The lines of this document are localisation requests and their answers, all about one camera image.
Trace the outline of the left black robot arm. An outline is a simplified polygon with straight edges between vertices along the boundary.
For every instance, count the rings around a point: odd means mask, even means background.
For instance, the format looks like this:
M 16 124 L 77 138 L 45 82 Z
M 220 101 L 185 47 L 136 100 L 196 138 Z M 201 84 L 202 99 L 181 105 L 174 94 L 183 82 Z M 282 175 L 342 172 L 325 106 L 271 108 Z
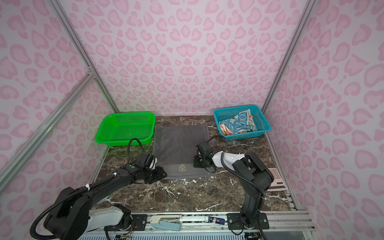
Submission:
M 62 190 L 55 203 L 33 221 L 30 235 L 36 240 L 77 240 L 97 229 L 91 224 L 96 220 L 91 209 L 105 197 L 139 180 L 152 184 L 166 177 L 165 170 L 157 166 L 156 157 L 142 152 L 138 160 L 126 163 L 108 177 L 77 189 Z

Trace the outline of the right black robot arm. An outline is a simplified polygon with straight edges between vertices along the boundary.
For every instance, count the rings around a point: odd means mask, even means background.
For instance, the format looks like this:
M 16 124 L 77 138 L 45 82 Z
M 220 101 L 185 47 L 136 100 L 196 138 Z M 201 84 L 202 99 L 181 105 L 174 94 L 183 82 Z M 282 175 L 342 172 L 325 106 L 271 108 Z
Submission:
M 224 136 L 211 137 L 196 145 L 194 167 L 207 169 L 224 168 L 240 180 L 245 191 L 244 204 L 238 214 L 227 214 L 229 230 L 239 236 L 244 230 L 258 230 L 259 239 L 266 239 L 264 230 L 269 228 L 267 215 L 262 212 L 267 190 L 274 179 L 255 152 L 234 155 L 225 159 L 228 141 Z

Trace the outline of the grey towel gold emblem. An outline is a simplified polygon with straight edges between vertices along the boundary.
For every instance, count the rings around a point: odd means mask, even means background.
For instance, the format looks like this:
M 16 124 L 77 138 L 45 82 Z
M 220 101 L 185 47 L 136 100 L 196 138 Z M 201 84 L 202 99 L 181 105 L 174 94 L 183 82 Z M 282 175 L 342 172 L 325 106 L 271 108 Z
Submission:
M 205 178 L 213 175 L 208 170 L 194 167 L 196 145 L 210 138 L 208 126 L 189 125 L 156 127 L 154 131 L 153 155 L 157 165 L 167 174 L 165 180 Z

